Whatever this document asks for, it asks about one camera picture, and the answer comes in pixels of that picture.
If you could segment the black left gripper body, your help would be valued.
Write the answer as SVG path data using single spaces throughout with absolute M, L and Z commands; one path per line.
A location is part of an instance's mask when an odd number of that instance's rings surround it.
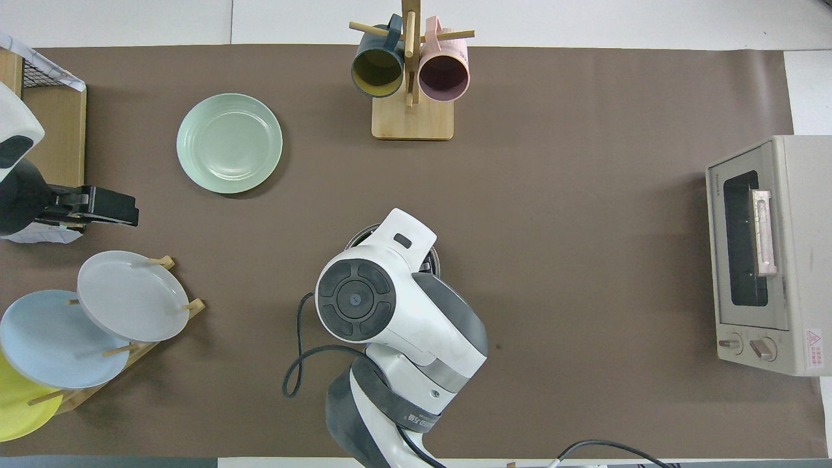
M 1 234 L 10 236 L 27 226 L 85 226 L 92 219 L 78 205 L 63 204 L 62 196 L 80 196 L 80 187 L 52 185 L 44 181 L 39 169 L 23 159 L 1 184 Z

